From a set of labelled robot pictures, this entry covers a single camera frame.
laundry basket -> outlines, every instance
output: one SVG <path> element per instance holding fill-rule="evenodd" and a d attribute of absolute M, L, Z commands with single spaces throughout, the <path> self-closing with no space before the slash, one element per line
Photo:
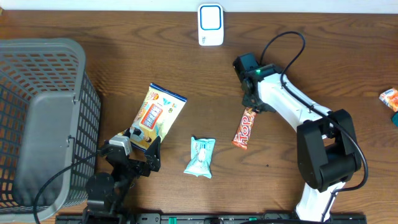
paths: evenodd
<path fill-rule="evenodd" d="M 70 39 L 0 40 L 0 222 L 33 222 L 54 174 L 95 153 L 100 100 Z M 95 158 L 55 179 L 39 219 L 82 203 Z"/>

white wall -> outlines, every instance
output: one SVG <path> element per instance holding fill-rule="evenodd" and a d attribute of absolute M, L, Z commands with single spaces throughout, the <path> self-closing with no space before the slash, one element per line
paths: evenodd
<path fill-rule="evenodd" d="M 201 0 L 0 0 L 3 9 L 196 11 Z M 398 13 L 398 0 L 219 0 L 226 12 Z"/>

red candy bar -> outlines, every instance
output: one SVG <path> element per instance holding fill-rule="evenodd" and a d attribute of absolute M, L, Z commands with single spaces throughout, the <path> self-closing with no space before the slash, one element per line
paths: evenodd
<path fill-rule="evenodd" d="M 241 124 L 239 125 L 238 131 L 235 134 L 235 138 L 232 141 L 232 144 L 243 149 L 248 148 L 248 141 L 250 138 L 251 128 L 254 124 L 255 116 L 256 113 L 251 108 L 246 108 L 244 110 Z"/>

wooden table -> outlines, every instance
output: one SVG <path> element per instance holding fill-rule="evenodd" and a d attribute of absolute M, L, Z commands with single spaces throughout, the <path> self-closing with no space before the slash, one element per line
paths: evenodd
<path fill-rule="evenodd" d="M 100 142 L 132 123 L 150 82 L 188 98 L 162 143 L 160 172 L 140 178 L 127 196 L 132 210 L 254 213 L 294 209 L 304 181 L 295 132 L 278 114 L 257 116 L 247 151 L 231 144 L 244 109 L 231 64 L 247 52 L 259 57 L 276 34 L 300 31 L 307 48 L 290 68 L 290 80 L 321 105 L 349 111 L 369 162 L 366 186 L 339 194 L 333 211 L 395 223 L 398 127 L 378 96 L 398 88 L 398 16 L 226 13 L 224 18 L 220 47 L 200 47 L 196 13 L 179 12 L 4 11 L 0 39 L 68 37 L 83 46 L 86 71 L 103 103 Z M 280 39 L 266 61 L 285 66 L 300 45 L 294 36 Z M 212 179 L 183 174 L 192 135 L 217 140 Z M 97 171 L 110 170 L 98 159 Z M 347 186 L 362 177 L 357 172 Z M 60 213 L 80 213 L 83 207 Z"/>

snack bag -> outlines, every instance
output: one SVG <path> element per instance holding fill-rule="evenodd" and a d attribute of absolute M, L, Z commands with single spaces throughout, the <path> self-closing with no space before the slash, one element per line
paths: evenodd
<path fill-rule="evenodd" d="M 232 141 L 235 146 L 248 149 L 248 141 L 250 138 L 251 128 L 254 124 L 254 117 L 256 117 L 256 112 L 251 108 L 246 108 L 244 110 L 241 124 L 239 125 L 235 138 Z"/>
<path fill-rule="evenodd" d="M 131 127 L 118 135 L 129 137 L 133 148 L 145 151 L 157 136 L 163 141 L 185 102 L 185 97 L 151 83 Z"/>
<path fill-rule="evenodd" d="M 191 162 L 185 169 L 185 174 L 195 176 L 204 175 L 211 178 L 210 163 L 213 154 L 215 139 L 195 139 L 191 138 Z"/>
<path fill-rule="evenodd" d="M 398 91 L 395 88 L 389 89 L 380 94 L 380 100 L 395 112 L 398 111 Z"/>

